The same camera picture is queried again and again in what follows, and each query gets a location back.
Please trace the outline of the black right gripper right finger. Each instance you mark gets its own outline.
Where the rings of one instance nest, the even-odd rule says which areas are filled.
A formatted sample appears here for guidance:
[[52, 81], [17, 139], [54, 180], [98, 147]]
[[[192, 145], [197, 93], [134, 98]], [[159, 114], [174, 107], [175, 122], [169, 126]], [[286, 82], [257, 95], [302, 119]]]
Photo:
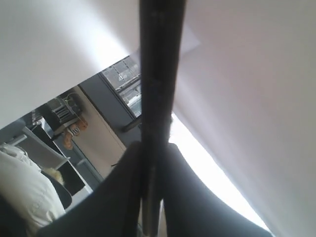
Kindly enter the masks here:
[[169, 237], [271, 236], [221, 201], [175, 144], [168, 144], [162, 159], [162, 196]]

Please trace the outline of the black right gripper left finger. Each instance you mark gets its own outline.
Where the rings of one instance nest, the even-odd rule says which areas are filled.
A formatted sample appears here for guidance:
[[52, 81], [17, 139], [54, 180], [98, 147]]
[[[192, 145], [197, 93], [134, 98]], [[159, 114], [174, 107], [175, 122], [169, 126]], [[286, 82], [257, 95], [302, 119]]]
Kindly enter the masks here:
[[135, 237], [141, 199], [141, 143], [133, 142], [98, 188], [39, 237]]

